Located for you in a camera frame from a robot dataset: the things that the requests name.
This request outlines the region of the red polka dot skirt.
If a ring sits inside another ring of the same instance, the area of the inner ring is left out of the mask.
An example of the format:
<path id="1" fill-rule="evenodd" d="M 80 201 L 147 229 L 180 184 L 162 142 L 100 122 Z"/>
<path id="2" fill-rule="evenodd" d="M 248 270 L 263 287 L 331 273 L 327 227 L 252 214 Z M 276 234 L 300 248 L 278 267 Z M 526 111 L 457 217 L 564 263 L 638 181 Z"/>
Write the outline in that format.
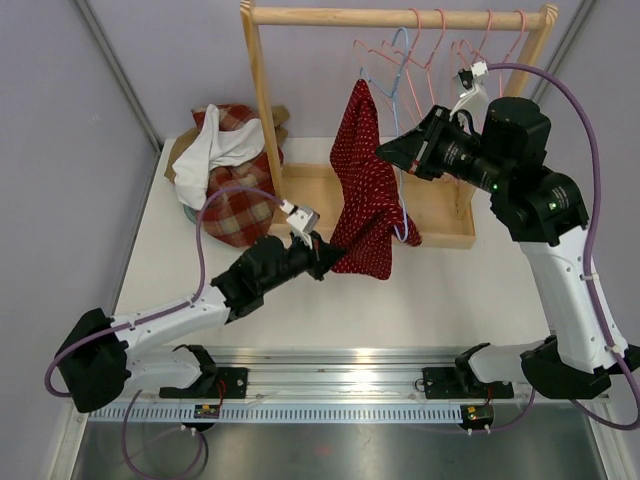
<path id="1" fill-rule="evenodd" d="M 404 215 L 393 167 L 376 155 L 380 145 L 378 112 L 363 79 L 356 81 L 330 151 L 343 208 L 330 243 L 345 250 L 335 273 L 387 280 L 392 272 L 392 243 L 405 237 L 417 247 L 422 237 Z"/>

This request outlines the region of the blue wire hanger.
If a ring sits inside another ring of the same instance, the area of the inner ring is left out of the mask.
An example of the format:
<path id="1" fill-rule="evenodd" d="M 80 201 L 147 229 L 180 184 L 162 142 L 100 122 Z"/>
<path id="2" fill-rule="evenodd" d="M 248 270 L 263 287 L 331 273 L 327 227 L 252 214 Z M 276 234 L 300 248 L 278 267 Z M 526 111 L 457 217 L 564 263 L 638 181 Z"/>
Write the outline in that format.
<path id="1" fill-rule="evenodd" d="M 394 129 L 397 137 L 400 136 L 400 121 L 398 116 L 398 87 L 400 83 L 400 79 L 402 74 L 405 72 L 406 63 L 408 61 L 410 55 L 410 44 L 409 44 L 409 32 L 406 27 L 400 27 L 396 30 L 393 39 L 391 41 L 391 46 L 395 46 L 398 40 L 398 37 L 402 36 L 404 38 L 404 49 L 401 51 L 401 60 L 398 64 L 397 68 L 392 71 L 394 74 L 393 83 L 389 90 L 385 90 L 368 72 L 367 68 L 362 65 L 359 70 L 359 75 L 366 82 L 373 84 L 374 87 L 383 95 L 384 99 L 390 101 L 390 110 L 393 116 L 394 121 Z M 403 196 L 403 187 L 404 181 L 402 177 L 402 172 L 400 170 L 397 171 L 397 194 L 398 201 L 401 207 L 402 213 L 402 227 L 395 226 L 395 236 L 396 239 L 401 243 L 405 243 L 409 237 L 409 216 L 407 213 L 406 203 Z"/>

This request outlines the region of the red plaid skirt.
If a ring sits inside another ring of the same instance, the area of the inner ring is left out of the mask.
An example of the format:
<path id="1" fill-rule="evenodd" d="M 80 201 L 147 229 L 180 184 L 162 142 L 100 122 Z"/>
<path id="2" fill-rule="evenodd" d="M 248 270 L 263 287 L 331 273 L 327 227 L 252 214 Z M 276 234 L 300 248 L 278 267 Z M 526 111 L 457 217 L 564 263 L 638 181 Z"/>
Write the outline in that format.
<path id="1" fill-rule="evenodd" d="M 250 122 L 260 125 L 258 113 L 242 104 L 223 104 L 220 109 L 220 130 L 235 131 Z M 221 166 L 209 174 L 207 194 L 220 189 L 246 186 L 275 193 L 268 154 L 260 151 L 253 159 L 239 166 Z M 222 194 L 207 208 L 203 217 L 203 229 L 230 246 L 244 248 L 268 233 L 275 204 L 267 198 L 249 191 Z"/>

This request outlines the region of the pink wire hanger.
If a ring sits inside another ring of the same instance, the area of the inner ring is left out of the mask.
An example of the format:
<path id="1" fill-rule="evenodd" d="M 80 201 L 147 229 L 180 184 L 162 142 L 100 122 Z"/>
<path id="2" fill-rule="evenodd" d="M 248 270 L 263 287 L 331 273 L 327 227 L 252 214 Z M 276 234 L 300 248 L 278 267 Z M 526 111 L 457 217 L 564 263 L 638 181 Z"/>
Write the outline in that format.
<path id="1" fill-rule="evenodd" d="M 435 10 L 439 17 L 437 33 L 427 33 L 421 12 L 419 9 L 417 10 L 422 21 L 421 35 L 408 64 L 408 75 L 401 80 L 399 85 L 399 98 L 401 106 L 410 116 L 417 114 L 422 117 L 423 103 L 427 102 L 431 105 L 436 103 L 431 71 L 447 33 L 447 21 L 445 12 L 441 8 L 437 8 Z M 414 37 L 417 34 L 417 21 L 415 29 L 407 29 Z"/>
<path id="2" fill-rule="evenodd" d="M 524 35 L 524 33 L 525 33 L 525 29 L 526 29 L 526 15 L 525 15 L 525 13 L 524 13 L 522 10 L 520 10 L 520 9 L 515 10 L 515 12 L 517 12 L 517 13 L 519 14 L 519 16 L 520 16 L 520 20 L 521 20 L 521 23 L 520 23 L 520 31 L 519 31 L 518 37 L 516 38 L 516 40 L 514 41 L 514 43 L 511 45 L 511 47 L 510 47 L 510 49 L 507 51 L 507 53 L 504 55 L 504 57 L 503 57 L 503 59 L 502 59 L 501 63 L 508 63 L 508 62 L 509 62 L 510 57 L 512 56 L 512 54 L 514 53 L 514 51 L 516 50 L 516 48 L 519 46 L 519 44 L 520 44 L 520 42 L 521 42 L 521 40 L 522 40 L 522 38 L 523 38 L 523 35 Z M 502 96 L 503 96 L 503 94 L 504 94 L 504 86 L 503 86 L 503 77 L 502 77 L 502 73 L 499 73 L 498 81 L 499 81 L 499 84 L 498 84 L 498 85 L 499 85 L 499 97 L 502 97 Z"/>
<path id="3" fill-rule="evenodd" d="M 419 40 L 422 29 L 420 13 L 415 8 L 410 8 L 417 21 L 417 34 L 412 37 L 406 27 L 399 27 L 390 42 L 383 40 L 379 48 L 370 48 L 360 39 L 354 39 L 352 50 L 359 61 L 359 77 L 365 80 L 379 93 L 383 104 L 390 111 L 396 132 L 401 130 L 398 114 L 398 96 L 401 80 L 408 75 L 413 50 Z M 385 60 L 387 69 L 391 72 L 391 84 L 385 87 L 371 75 L 366 66 L 366 57 L 372 54 L 374 57 Z"/>
<path id="4" fill-rule="evenodd" d="M 456 80 L 459 67 L 468 68 L 472 63 L 483 57 L 482 50 L 491 32 L 492 22 L 493 11 L 491 9 L 488 9 L 486 29 L 478 46 L 474 46 L 466 38 L 454 40 L 451 43 L 449 50 L 449 73 L 451 76 L 449 84 L 449 95 L 451 101 L 454 101 L 457 95 Z"/>

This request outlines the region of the tan skirt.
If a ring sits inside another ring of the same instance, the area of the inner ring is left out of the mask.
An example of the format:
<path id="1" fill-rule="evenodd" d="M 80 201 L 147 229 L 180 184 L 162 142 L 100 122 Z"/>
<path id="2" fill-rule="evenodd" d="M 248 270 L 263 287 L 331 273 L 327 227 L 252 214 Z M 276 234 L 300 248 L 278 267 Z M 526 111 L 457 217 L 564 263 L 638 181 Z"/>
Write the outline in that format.
<path id="1" fill-rule="evenodd" d="M 249 120 L 259 120 L 258 113 L 244 104 L 221 104 L 218 105 L 218 109 L 220 110 L 220 127 L 222 131 L 237 130 L 244 126 Z M 205 107 L 198 107 L 191 110 L 195 126 L 180 135 L 170 149 L 164 177 L 171 183 L 174 183 L 176 176 L 173 170 L 173 164 L 199 135 L 204 125 L 205 112 Z M 284 124 L 289 118 L 290 113 L 284 105 L 276 105 L 272 108 L 272 120 L 275 127 L 276 142 L 279 148 L 282 147 L 288 136 L 288 131 Z"/>

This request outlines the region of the small white skirt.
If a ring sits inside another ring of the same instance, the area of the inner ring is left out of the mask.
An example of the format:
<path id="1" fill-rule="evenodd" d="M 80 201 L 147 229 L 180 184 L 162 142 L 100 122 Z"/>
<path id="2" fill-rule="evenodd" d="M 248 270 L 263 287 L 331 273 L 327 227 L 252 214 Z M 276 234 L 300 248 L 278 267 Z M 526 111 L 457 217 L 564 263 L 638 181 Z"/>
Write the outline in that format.
<path id="1" fill-rule="evenodd" d="M 224 126 L 230 110 L 210 104 L 193 143 L 173 164 L 179 201 L 199 211 L 207 199 L 209 172 L 217 167 L 240 166 L 260 154 L 265 146 L 260 118 L 251 115 L 239 127 Z"/>

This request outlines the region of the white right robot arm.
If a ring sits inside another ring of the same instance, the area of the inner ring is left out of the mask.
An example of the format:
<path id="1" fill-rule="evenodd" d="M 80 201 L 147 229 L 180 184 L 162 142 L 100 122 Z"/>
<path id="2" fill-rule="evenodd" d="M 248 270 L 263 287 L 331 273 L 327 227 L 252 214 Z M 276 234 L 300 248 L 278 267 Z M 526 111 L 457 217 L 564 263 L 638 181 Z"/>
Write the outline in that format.
<path id="1" fill-rule="evenodd" d="M 489 193 L 492 213 L 529 262 L 552 333 L 530 345 L 467 350 L 455 360 L 455 387 L 476 396 L 491 383 L 528 383 L 549 399 L 591 400 L 622 369 L 587 287 L 589 219 L 579 187 L 544 164 L 551 122 L 520 97 L 491 101 L 481 133 L 466 132 L 462 114 L 434 106 L 376 154 L 420 179 L 448 174 Z"/>

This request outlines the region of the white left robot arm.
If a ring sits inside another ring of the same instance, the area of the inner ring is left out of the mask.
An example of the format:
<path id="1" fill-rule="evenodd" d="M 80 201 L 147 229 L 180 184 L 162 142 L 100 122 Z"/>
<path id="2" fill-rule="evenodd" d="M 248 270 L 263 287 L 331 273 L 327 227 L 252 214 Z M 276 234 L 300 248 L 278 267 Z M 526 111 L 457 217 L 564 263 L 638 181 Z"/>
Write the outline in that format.
<path id="1" fill-rule="evenodd" d="M 322 280 L 345 253 L 317 232 L 309 243 L 294 237 L 289 245 L 267 235 L 195 299 L 129 315 L 108 317 L 100 308 L 84 313 L 55 356 L 74 406 L 93 412 L 127 390 L 155 390 L 164 398 L 216 396 L 217 367 L 204 347 L 189 345 L 185 354 L 161 354 L 159 347 L 250 315 L 268 292 L 303 273 Z"/>

